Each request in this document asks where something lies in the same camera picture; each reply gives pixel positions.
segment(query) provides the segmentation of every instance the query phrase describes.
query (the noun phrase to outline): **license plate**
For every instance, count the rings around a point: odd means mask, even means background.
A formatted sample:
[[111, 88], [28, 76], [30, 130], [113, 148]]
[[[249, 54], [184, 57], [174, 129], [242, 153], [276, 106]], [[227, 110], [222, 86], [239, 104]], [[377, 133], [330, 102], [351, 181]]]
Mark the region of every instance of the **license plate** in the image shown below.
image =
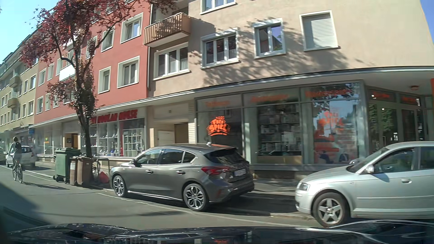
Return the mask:
[[235, 171], [233, 174], [234, 174], [235, 176], [245, 175], [245, 174], [246, 174], [246, 169], [243, 168], [243, 169], [237, 170], [237, 171]]

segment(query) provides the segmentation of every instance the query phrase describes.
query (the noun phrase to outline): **cyclist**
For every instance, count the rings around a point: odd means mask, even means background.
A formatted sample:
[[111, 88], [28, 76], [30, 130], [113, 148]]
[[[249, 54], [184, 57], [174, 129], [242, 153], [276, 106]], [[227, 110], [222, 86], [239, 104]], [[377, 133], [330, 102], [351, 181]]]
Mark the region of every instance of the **cyclist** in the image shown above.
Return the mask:
[[10, 145], [11, 151], [13, 150], [13, 169], [15, 169], [15, 166], [18, 166], [18, 164], [21, 162], [21, 143], [18, 142], [18, 137], [13, 137], [13, 142]]

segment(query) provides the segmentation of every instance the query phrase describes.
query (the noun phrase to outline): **illuminated sign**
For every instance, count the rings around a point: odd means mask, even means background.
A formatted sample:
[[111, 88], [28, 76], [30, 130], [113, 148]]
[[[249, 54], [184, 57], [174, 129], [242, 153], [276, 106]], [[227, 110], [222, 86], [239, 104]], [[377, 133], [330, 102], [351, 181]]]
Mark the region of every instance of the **illuminated sign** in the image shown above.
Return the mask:
[[207, 127], [208, 135], [228, 135], [230, 126], [226, 123], [224, 116], [218, 116], [211, 120], [210, 125]]

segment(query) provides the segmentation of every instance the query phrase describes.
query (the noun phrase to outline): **tire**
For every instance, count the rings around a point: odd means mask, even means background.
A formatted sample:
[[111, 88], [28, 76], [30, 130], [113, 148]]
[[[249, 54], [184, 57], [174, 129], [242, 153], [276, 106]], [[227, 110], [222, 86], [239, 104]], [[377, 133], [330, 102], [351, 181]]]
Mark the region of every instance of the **tire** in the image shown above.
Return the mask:
[[189, 184], [183, 190], [183, 199], [187, 207], [193, 211], [205, 211], [210, 201], [204, 188], [199, 184]]
[[320, 195], [313, 203], [312, 213], [316, 221], [324, 227], [345, 224], [350, 216], [348, 202], [341, 194], [334, 192]]
[[125, 181], [122, 178], [122, 176], [117, 175], [117, 176], [113, 177], [112, 186], [113, 186], [113, 190], [115, 190], [115, 194], [118, 197], [121, 197], [121, 198], [128, 197], [127, 185], [125, 184]]

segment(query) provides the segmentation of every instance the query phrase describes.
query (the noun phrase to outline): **side mirror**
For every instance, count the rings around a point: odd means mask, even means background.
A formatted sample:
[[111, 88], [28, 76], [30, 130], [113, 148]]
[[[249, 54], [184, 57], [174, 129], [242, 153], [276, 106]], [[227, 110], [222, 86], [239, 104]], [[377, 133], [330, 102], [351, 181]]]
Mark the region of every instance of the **side mirror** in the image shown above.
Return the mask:
[[373, 174], [374, 173], [374, 166], [373, 165], [368, 165], [368, 166], [366, 166], [366, 168], [365, 168], [365, 171], [366, 171], [366, 173], [368, 173], [368, 174]]

